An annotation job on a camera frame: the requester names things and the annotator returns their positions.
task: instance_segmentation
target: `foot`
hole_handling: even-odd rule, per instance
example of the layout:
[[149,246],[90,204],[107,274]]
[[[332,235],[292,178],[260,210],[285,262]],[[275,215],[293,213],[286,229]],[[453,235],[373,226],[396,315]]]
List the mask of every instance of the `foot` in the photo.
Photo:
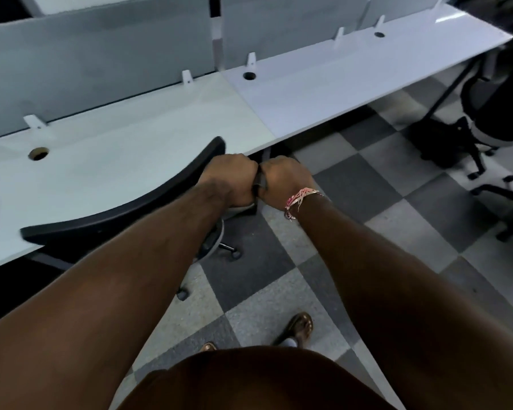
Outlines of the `foot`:
[[279,345],[287,338],[293,338],[296,341],[298,348],[304,348],[310,339],[313,331],[314,322],[308,312],[301,312],[291,318],[287,328],[276,339],[274,345]]
[[206,342],[200,349],[200,352],[204,351],[216,351],[218,348],[212,342]]

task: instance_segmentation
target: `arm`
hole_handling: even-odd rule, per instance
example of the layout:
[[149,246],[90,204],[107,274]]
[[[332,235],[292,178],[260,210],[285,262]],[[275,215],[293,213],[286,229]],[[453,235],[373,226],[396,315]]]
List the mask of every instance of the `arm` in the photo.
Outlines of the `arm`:
[[107,409],[205,235],[252,202],[257,165],[216,157],[199,184],[0,320],[0,409]]
[[[282,209],[308,170],[287,158],[263,166],[261,197]],[[513,335],[416,257],[311,195],[301,227],[327,264],[357,331],[407,408],[513,409]]]

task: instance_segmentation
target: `fist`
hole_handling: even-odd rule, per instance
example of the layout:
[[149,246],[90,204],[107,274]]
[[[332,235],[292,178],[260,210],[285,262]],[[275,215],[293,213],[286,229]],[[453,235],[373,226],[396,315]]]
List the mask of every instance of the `fist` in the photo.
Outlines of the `fist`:
[[201,174],[198,184],[219,181],[231,189],[229,203],[234,207],[254,203],[252,186],[258,164],[243,154],[225,154],[214,157]]
[[303,188],[317,188],[312,174],[293,158],[272,158],[260,167],[266,176],[267,188],[259,189],[259,197],[278,210],[285,210],[287,200]]

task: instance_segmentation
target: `pink bracelet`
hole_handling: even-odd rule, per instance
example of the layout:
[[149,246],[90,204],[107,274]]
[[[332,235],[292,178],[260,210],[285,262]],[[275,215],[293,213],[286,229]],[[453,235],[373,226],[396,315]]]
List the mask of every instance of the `pink bracelet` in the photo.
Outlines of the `pink bracelet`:
[[322,194],[318,190],[314,190],[313,188],[303,188],[290,199],[288,199],[287,204],[285,205],[285,218],[288,220],[295,220],[296,217],[294,217],[290,213],[290,208],[294,206],[296,203],[298,203],[298,207],[300,207],[304,197],[310,196],[312,194],[319,194],[320,196],[322,196]]

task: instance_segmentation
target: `gray partition panel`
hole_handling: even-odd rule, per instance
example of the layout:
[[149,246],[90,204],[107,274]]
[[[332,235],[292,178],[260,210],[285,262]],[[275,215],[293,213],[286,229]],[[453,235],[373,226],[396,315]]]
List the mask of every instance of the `gray partition panel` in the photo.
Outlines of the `gray partition panel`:
[[221,0],[224,64],[246,64],[353,32],[367,0]]
[[381,15],[386,16],[384,21],[400,19],[430,9],[436,2],[437,0],[371,0],[359,29],[374,26]]
[[208,0],[132,0],[0,24],[0,135],[214,71]]

